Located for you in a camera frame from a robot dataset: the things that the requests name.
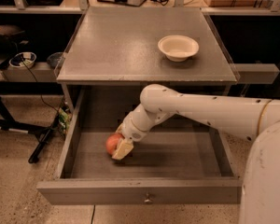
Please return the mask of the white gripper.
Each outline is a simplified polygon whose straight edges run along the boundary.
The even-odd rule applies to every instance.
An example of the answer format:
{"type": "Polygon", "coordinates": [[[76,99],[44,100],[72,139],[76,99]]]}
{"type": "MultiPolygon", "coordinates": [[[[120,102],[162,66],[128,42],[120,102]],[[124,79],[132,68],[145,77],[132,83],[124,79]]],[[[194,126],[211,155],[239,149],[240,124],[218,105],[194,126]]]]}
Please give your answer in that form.
{"type": "Polygon", "coordinates": [[[135,115],[128,115],[116,129],[116,133],[123,134],[125,138],[120,138],[112,158],[117,161],[125,158],[133,150],[133,142],[141,141],[148,131],[149,124],[146,120],[135,115]]]}

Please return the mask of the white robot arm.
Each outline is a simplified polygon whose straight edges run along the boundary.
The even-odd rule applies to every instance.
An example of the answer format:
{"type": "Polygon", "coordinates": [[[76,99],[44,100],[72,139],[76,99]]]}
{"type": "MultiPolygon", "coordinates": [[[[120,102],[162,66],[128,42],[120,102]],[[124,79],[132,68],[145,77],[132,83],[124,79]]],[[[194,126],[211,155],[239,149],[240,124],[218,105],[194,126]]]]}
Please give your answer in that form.
{"type": "Polygon", "coordinates": [[[253,142],[245,166],[239,224],[280,224],[280,100],[184,94],[151,84],[117,128],[108,152],[125,158],[135,142],[173,115],[253,142]]]}

